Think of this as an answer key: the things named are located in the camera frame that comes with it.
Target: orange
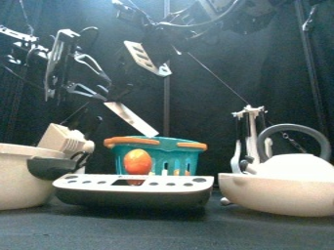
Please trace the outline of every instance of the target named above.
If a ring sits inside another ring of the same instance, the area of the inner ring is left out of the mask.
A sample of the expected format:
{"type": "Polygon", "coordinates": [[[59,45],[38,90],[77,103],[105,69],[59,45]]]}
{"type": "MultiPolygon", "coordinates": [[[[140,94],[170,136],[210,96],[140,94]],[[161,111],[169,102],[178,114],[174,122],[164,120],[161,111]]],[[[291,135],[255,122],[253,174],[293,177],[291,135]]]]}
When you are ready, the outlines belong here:
{"type": "Polygon", "coordinates": [[[125,156],[125,167],[130,175],[148,175],[152,170],[152,156],[141,148],[132,150],[125,156]]]}

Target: black backdrop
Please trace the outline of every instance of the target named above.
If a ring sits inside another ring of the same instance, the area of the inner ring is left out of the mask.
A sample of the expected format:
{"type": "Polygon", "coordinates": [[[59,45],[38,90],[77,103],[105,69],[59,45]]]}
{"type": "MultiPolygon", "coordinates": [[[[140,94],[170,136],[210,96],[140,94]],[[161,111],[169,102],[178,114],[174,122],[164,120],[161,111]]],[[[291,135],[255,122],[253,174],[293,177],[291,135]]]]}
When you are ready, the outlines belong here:
{"type": "MultiPolygon", "coordinates": [[[[164,0],[134,0],[156,20],[164,18],[164,0]]],[[[172,12],[182,10],[194,0],[172,1],[172,12]]],[[[124,41],[140,42],[142,33],[117,19],[117,10],[109,0],[39,0],[25,1],[29,21],[41,37],[41,44],[51,48],[57,31],[70,28],[79,32],[89,26],[100,28],[100,37],[94,47],[86,51],[93,55],[112,76],[116,74],[117,54],[124,41]]],[[[26,19],[19,1],[0,3],[0,23],[21,32],[27,32],[26,19]]],[[[334,81],[334,3],[321,3],[315,19],[311,37],[312,56],[316,64],[316,79],[321,93],[321,107],[325,116],[319,118],[312,92],[307,53],[301,34],[301,24],[296,4],[285,5],[271,25],[261,31],[242,35],[233,31],[221,32],[216,43],[202,43],[193,55],[221,77],[236,92],[253,106],[265,105],[268,119],[275,123],[299,123],[321,130],[334,145],[333,131],[333,81],[334,81]]],[[[86,37],[82,46],[89,49],[92,37],[86,37]]],[[[2,55],[10,53],[11,39],[2,37],[2,55]]],[[[236,147],[236,127],[232,113],[241,111],[246,102],[216,79],[208,70],[188,54],[170,61],[173,75],[170,137],[208,143],[209,150],[200,156],[200,175],[230,172],[230,159],[236,147]]],[[[34,86],[21,80],[5,67],[0,71],[0,142],[33,145],[41,138],[50,122],[61,122],[85,103],[81,98],[57,105],[43,99],[42,83],[37,80],[42,72],[31,72],[19,66],[11,68],[25,76],[34,86]]],[[[100,83],[100,79],[85,68],[77,66],[71,75],[74,81],[88,86],[100,83]]],[[[149,73],[145,84],[130,93],[124,103],[161,132],[164,136],[164,79],[149,73]]],[[[104,146],[104,140],[116,136],[138,135],[140,132],[121,120],[102,104],[92,104],[90,116],[104,116],[104,123],[93,136],[97,150],[89,173],[114,173],[113,155],[104,146]]],[[[315,142],[301,135],[292,134],[307,149],[319,153],[315,142]]],[[[275,152],[292,152],[296,149],[287,140],[277,137],[275,152]]]]}

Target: kettle handle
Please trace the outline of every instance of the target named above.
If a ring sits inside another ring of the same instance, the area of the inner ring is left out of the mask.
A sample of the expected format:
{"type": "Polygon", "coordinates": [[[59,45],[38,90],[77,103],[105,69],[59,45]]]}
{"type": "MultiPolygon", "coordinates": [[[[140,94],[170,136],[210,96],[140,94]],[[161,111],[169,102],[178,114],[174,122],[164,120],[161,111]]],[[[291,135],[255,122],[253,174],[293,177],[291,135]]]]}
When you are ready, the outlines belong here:
{"type": "Polygon", "coordinates": [[[320,157],[327,161],[331,160],[332,147],[331,147],[331,143],[329,143],[328,138],[317,130],[309,128],[308,126],[284,123],[284,124],[271,126],[259,135],[257,151],[259,151],[259,156],[260,156],[261,162],[264,162],[269,159],[267,152],[265,152],[265,140],[267,140],[267,138],[272,134],[281,132],[281,131],[287,131],[287,130],[299,131],[299,132],[307,133],[312,137],[315,137],[321,145],[320,157]]]}

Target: white kettle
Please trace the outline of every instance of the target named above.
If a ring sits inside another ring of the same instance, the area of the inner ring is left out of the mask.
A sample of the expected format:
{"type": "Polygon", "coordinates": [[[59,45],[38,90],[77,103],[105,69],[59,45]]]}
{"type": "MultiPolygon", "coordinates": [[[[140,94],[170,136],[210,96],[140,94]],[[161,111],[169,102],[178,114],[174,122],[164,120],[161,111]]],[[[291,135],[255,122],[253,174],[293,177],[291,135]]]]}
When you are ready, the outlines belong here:
{"type": "Polygon", "coordinates": [[[257,151],[263,163],[252,165],[249,171],[261,177],[289,180],[334,180],[334,168],[329,163],[332,147],[327,137],[315,129],[299,124],[279,124],[263,131],[257,138],[257,151]],[[321,145],[320,157],[308,153],[292,153],[268,157],[267,138],[281,131],[299,131],[316,138],[321,145]]]}

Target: basket handle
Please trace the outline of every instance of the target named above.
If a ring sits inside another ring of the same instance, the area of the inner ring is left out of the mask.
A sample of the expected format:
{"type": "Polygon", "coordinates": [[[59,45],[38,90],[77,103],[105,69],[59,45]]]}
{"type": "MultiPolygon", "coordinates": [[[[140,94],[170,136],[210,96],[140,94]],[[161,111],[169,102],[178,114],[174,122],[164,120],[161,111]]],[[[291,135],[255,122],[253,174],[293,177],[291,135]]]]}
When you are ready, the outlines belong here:
{"type": "Polygon", "coordinates": [[[204,151],[208,150],[208,145],[206,144],[201,144],[201,143],[177,143],[177,146],[180,147],[193,147],[193,148],[200,148],[204,151]]]}
{"type": "Polygon", "coordinates": [[[144,145],[160,145],[161,142],[154,139],[132,138],[132,137],[114,137],[105,140],[104,144],[113,148],[118,144],[144,144],[144,145]]]}

